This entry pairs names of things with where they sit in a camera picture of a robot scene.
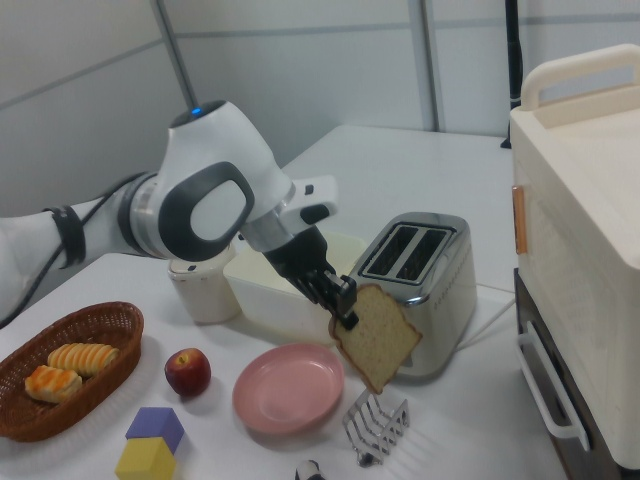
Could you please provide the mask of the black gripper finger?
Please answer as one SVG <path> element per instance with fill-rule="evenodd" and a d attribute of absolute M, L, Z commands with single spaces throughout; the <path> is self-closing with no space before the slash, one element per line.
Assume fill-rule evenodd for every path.
<path fill-rule="evenodd" d="M 347 330 L 351 330 L 359 319 L 354 312 L 357 291 L 348 295 L 336 295 L 327 289 L 326 279 L 300 279 L 298 289 L 314 304 L 321 306 L 337 319 Z"/>
<path fill-rule="evenodd" d="M 336 295 L 348 295 L 357 291 L 357 284 L 348 275 L 338 275 L 330 270 L 325 270 L 323 275 L 328 284 L 327 289 Z"/>

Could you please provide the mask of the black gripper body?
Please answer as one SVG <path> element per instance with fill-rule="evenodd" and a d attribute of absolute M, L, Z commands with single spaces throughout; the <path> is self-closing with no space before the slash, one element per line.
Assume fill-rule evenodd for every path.
<path fill-rule="evenodd" d="M 317 227 L 308 228 L 285 245 L 264 253 L 264 257 L 283 278 L 294 281 L 321 282 L 325 273 L 333 272 L 327 261 L 328 244 Z"/>

